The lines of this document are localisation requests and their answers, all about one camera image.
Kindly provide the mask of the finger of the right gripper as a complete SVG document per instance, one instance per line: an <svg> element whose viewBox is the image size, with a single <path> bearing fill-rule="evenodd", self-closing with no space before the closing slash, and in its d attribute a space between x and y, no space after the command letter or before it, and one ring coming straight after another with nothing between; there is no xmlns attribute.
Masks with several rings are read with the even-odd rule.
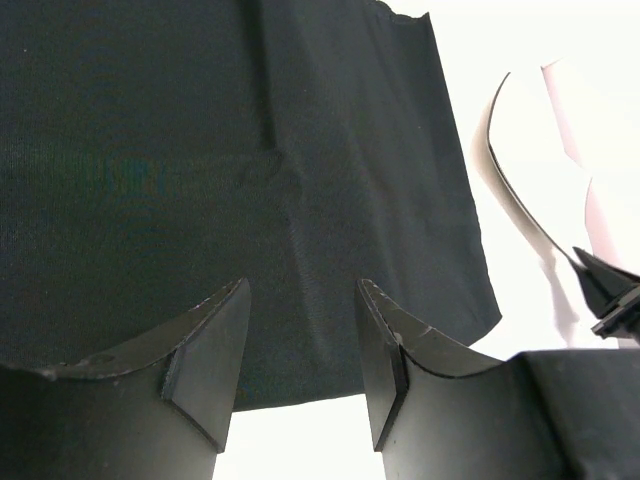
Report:
<svg viewBox="0 0 640 480"><path fill-rule="evenodd" d="M597 323L592 332L602 339L632 339L639 343L639 276L619 269L574 247L580 264L572 267Z"/></svg>

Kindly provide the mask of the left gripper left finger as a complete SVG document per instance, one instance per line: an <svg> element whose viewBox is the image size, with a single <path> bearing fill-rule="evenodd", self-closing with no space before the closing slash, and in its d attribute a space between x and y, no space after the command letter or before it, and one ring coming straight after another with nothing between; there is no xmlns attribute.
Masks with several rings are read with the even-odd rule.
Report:
<svg viewBox="0 0 640 480"><path fill-rule="evenodd" d="M3 364L2 477L211 478L226 446L249 316L242 279L76 364Z"/></svg>

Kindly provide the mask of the black cloth placemat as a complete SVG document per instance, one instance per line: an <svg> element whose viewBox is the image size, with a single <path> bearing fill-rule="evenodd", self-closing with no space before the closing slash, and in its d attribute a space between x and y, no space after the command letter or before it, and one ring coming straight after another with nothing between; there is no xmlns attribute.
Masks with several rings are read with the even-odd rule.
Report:
<svg viewBox="0 0 640 480"><path fill-rule="evenodd" d="M242 278L239 410L362 392L360 279L466 345L499 322L430 17L3 2L2 360L81 360Z"/></svg>

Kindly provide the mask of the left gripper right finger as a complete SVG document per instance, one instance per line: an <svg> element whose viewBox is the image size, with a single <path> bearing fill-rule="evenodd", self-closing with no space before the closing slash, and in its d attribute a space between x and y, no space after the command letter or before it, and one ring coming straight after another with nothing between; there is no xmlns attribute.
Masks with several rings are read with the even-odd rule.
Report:
<svg viewBox="0 0 640 480"><path fill-rule="evenodd" d="M639 353L522 352L501 361L355 289L374 449L389 479L635 479Z"/></svg>

